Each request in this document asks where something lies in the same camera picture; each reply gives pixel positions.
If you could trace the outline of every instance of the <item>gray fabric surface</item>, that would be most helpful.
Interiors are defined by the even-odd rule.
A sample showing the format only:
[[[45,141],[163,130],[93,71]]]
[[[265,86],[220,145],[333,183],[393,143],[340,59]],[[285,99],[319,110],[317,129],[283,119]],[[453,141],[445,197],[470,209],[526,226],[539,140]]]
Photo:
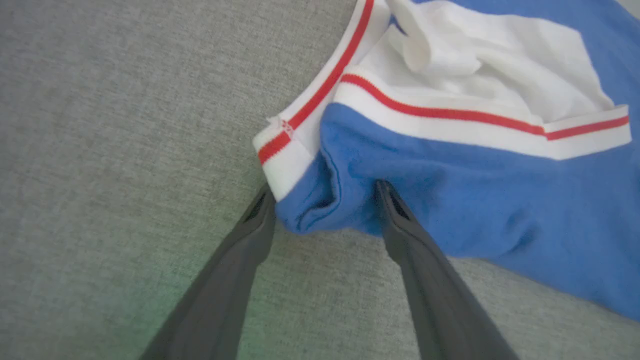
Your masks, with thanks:
[[[354,0],[0,2],[0,357],[135,359],[264,181],[252,136]],[[522,359],[639,359],[640,324],[455,260]],[[240,359],[416,359],[379,239],[276,229]]]

